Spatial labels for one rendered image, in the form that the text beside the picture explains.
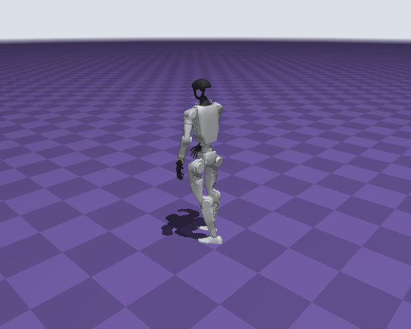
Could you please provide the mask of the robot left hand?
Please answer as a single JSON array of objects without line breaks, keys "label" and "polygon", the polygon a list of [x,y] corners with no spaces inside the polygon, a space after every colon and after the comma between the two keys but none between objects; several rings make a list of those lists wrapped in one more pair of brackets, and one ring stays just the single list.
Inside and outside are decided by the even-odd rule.
[{"label": "robot left hand", "polygon": [[183,167],[182,167],[182,161],[181,160],[178,160],[177,162],[176,162],[176,165],[177,165],[177,168],[176,168],[176,171],[177,171],[177,178],[178,179],[180,179],[180,180],[182,180],[183,179],[183,176],[181,176],[181,175],[184,175],[182,172],[181,172],[181,169],[184,169]]}]

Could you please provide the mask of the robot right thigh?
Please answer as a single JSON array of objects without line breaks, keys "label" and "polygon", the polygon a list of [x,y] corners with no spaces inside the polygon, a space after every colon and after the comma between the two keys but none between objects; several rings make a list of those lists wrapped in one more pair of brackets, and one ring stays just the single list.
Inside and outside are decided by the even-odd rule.
[{"label": "robot right thigh", "polygon": [[220,167],[223,163],[223,159],[216,155],[216,162],[210,167],[205,167],[204,179],[205,187],[208,193],[208,196],[212,197],[214,202],[217,202],[221,198],[221,194],[214,189],[216,184],[216,179],[218,175],[217,167]]}]

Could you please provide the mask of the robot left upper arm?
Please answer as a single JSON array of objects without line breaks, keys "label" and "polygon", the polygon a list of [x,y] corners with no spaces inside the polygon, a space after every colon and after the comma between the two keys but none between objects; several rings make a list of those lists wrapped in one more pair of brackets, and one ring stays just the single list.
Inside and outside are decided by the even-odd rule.
[{"label": "robot left upper arm", "polygon": [[193,125],[193,120],[196,119],[197,117],[197,109],[196,108],[191,108],[189,110],[186,110],[184,112],[184,140],[183,144],[189,145],[192,143],[192,137],[190,136],[192,132],[192,125]]}]

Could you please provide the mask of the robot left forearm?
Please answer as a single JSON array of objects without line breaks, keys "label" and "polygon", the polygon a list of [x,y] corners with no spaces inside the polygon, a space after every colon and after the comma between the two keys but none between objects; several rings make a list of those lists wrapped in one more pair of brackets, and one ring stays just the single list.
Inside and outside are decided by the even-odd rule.
[{"label": "robot left forearm", "polygon": [[179,145],[179,152],[178,152],[178,155],[177,155],[178,157],[177,157],[177,160],[176,160],[176,162],[178,160],[181,160],[182,164],[184,163],[184,160],[185,160],[184,158],[186,157],[186,152],[188,150],[188,145],[183,144],[183,140],[184,140],[184,135],[181,138],[181,142],[180,142],[180,145]]}]

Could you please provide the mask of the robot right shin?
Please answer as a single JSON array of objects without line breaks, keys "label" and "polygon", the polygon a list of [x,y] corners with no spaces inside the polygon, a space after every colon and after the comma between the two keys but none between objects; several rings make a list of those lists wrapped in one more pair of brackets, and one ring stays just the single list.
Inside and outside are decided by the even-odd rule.
[{"label": "robot right shin", "polygon": [[218,200],[217,202],[214,202],[213,207],[214,207],[215,217],[218,214],[219,205],[220,205],[220,200]]}]

